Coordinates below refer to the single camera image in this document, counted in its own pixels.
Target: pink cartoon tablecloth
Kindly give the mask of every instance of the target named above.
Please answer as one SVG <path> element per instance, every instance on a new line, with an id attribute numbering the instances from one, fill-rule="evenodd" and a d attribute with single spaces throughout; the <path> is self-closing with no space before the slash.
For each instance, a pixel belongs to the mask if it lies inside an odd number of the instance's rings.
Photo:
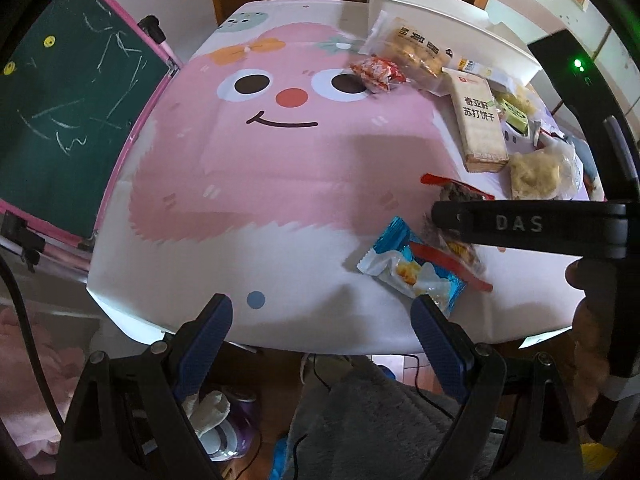
<path id="1" fill-rule="evenodd" d="M 370 94 L 348 65 L 364 4 L 247 4 L 175 77 L 123 168 L 88 289 L 142 342 L 193 319 L 215 292 L 229 340 L 340 354 L 418 351 L 410 300 L 355 266 L 393 216 L 420 229 L 429 172 L 503 197 L 505 175 L 468 174 L 449 98 L 405 85 Z M 498 341 L 570 324 L 565 256 L 481 248 L 491 294 L 453 319 Z"/>

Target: orange bow print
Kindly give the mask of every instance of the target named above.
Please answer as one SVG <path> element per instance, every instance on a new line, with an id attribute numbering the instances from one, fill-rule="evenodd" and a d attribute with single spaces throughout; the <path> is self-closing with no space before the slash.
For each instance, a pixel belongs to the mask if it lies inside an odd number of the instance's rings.
<path id="1" fill-rule="evenodd" d="M 248 45 L 234 45 L 219 48 L 208 56 L 215 64 L 226 65 L 244 59 L 251 51 L 270 52 L 271 50 L 280 50 L 285 46 L 286 43 L 284 43 L 284 41 L 277 40 L 276 38 L 263 38 Z"/>

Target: chalkboard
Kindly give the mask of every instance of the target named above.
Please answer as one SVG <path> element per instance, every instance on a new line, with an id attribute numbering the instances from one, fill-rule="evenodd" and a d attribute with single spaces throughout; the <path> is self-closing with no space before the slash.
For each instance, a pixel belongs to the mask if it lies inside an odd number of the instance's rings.
<path id="1" fill-rule="evenodd" d="M 105 0 L 53 0 L 0 74 L 0 198 L 90 238 L 122 147 L 169 70 Z"/>

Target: metal bolt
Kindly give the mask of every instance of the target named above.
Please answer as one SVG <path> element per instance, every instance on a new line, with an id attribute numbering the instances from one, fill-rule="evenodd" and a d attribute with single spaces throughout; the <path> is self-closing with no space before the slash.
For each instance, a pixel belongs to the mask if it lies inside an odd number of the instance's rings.
<path id="1" fill-rule="evenodd" d="M 98 350 L 97 352 L 94 352 L 89 356 L 89 362 L 92 365 L 97 365 L 100 361 L 104 359 L 105 355 L 106 354 L 102 350 Z"/>
<path id="2" fill-rule="evenodd" d="M 540 361 L 545 366 L 551 366 L 554 363 L 554 360 L 551 358 L 551 356 L 544 352 L 540 352 L 538 354 L 538 361 Z"/>
<path id="3" fill-rule="evenodd" d="M 489 355 L 491 355 L 491 347 L 486 343 L 478 343 L 476 345 L 476 352 L 482 357 L 489 357 Z"/>
<path id="4" fill-rule="evenodd" d="M 168 348 L 167 343 L 164 341 L 156 341 L 151 345 L 152 354 L 161 354 Z"/>

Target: blue dot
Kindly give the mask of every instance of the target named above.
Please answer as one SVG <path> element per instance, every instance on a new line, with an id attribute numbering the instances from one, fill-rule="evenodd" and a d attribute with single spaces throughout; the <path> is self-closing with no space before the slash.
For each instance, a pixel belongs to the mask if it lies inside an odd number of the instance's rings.
<path id="1" fill-rule="evenodd" d="M 266 298 L 264 297 L 264 294 L 261 293 L 259 290 L 254 290 L 253 292 L 249 292 L 249 294 L 246 297 L 246 304 L 249 305 L 251 308 L 262 308 L 264 307 L 265 301 L 266 301 Z"/>

